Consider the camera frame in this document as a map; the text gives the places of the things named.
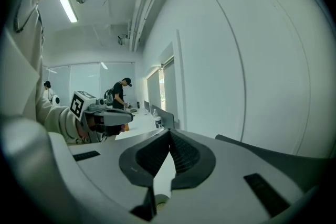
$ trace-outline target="white hoodie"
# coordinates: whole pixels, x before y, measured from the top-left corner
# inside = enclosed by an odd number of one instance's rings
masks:
[[[2,36],[1,113],[22,115],[42,124],[48,132],[62,134],[68,144],[82,144],[75,117],[67,107],[55,107],[42,97],[42,25],[38,20],[37,0],[22,0],[18,28],[15,13],[10,16]]]

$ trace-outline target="black strip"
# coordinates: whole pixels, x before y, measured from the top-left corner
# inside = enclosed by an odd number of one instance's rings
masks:
[[[244,176],[244,179],[271,217],[289,207],[289,204],[259,174]]]
[[[75,159],[76,162],[78,162],[78,161],[82,161],[84,159],[89,159],[89,158],[92,158],[92,157],[96,157],[98,155],[100,155],[100,154],[97,151],[89,151],[89,152],[73,155],[73,158]]]

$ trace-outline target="ceiling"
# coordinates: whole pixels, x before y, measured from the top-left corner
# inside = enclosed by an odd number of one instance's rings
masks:
[[[38,8],[49,32],[63,31],[73,27],[83,27],[86,31],[87,26],[93,25],[93,33],[97,32],[98,36],[104,36],[118,29],[127,29],[126,25],[133,15],[135,0],[87,0],[84,4],[79,4],[76,0],[70,0],[70,2],[77,15],[77,23],[69,21],[59,0],[39,2]],[[127,34],[127,31],[114,34]]]

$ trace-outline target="person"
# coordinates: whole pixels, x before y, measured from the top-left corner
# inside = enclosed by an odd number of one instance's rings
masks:
[[[112,89],[113,94],[113,108],[123,109],[128,108],[129,105],[124,102],[124,90],[123,87],[132,87],[132,81],[130,78],[124,78],[122,81],[117,82]]]
[[[15,94],[16,84],[12,82],[11,88],[5,90],[6,96],[2,94],[1,112],[6,115],[22,115],[25,118],[42,124],[47,132],[61,134],[67,144],[83,144],[87,141],[87,132],[67,107],[52,106],[43,98],[42,78],[42,46],[44,43],[44,27],[41,15],[37,9],[40,0],[18,0],[14,11],[10,14],[4,29],[5,50],[2,57],[17,58],[18,70],[12,77],[19,77],[27,82],[25,94]],[[6,99],[15,100],[13,105]],[[94,126],[93,117],[89,120],[89,126]]]
[[[54,91],[51,89],[51,83],[50,81],[46,81],[44,84],[44,92],[43,92],[43,97],[45,99],[48,99],[49,102],[51,103],[53,96],[54,96]]]

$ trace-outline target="fluorescent light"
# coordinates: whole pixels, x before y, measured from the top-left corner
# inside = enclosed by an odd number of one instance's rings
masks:
[[[107,66],[103,62],[101,62],[101,66],[104,67],[104,69],[108,70]]]
[[[70,5],[69,0],[60,0],[61,4],[66,12],[66,14],[68,15],[68,18],[70,20],[70,22],[72,23],[76,23],[77,22],[77,18],[72,10],[72,7]]]

